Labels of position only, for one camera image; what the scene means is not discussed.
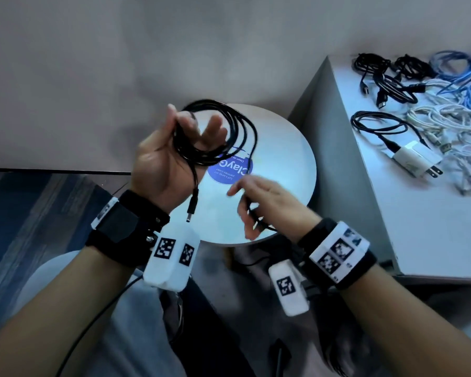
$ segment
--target white wall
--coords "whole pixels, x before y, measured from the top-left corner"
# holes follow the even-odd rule
[[[129,171],[165,104],[287,116],[325,56],[471,52],[471,0],[0,0],[0,167]]]

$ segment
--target white power adapter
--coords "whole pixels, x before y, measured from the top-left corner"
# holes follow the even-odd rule
[[[443,158],[417,140],[401,147],[393,159],[415,177],[427,173],[436,178],[443,174],[436,166]]]
[[[194,265],[199,235],[187,223],[169,222],[161,233],[143,272],[143,281],[163,290],[180,292]]]
[[[283,260],[269,268],[269,276],[279,302],[287,316],[296,316],[309,310],[307,293],[302,287],[306,278],[291,260]]]

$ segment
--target carpet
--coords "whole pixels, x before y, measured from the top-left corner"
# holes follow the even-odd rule
[[[38,266],[83,247],[109,199],[81,175],[0,172],[0,326]]]

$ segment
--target white round table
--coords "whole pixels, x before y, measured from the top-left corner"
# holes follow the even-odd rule
[[[258,143],[253,155],[251,174],[275,180],[293,193],[303,204],[307,204],[316,183],[316,162],[310,145],[302,133],[283,117],[260,107],[247,104],[229,104],[250,119],[258,133]],[[201,131],[213,111],[195,113]],[[239,133],[236,146],[241,142]],[[249,129],[249,137],[238,158],[210,167],[199,184],[199,201],[190,224],[202,241],[220,246],[240,246],[251,242],[245,239],[244,225],[237,214],[241,190],[234,197],[227,197],[230,185],[246,172],[245,156],[255,142]],[[171,221],[185,222],[188,202],[182,203],[171,212]],[[275,232],[264,230],[258,241]]]

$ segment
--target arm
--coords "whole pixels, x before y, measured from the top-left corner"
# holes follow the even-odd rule
[[[241,189],[259,203],[257,215],[295,243],[321,221],[273,181],[245,176],[232,186],[228,195],[233,196]],[[238,213],[245,224],[246,237],[256,239],[260,230],[254,228],[244,197]],[[363,329],[382,349],[395,375],[471,377],[471,339],[379,266],[373,266],[340,293]]]
[[[165,125],[140,145],[131,177],[131,190],[166,213],[185,201],[193,189],[192,171],[173,149],[176,122],[202,150],[211,150],[227,134],[221,118],[213,116],[202,135],[188,113],[169,106]],[[199,181],[205,168],[197,168]],[[84,247],[75,259],[0,330],[0,376],[56,375],[74,340],[89,322],[126,285],[133,269],[123,266],[94,247]],[[79,375],[111,315],[89,330],[70,357],[63,376]]]

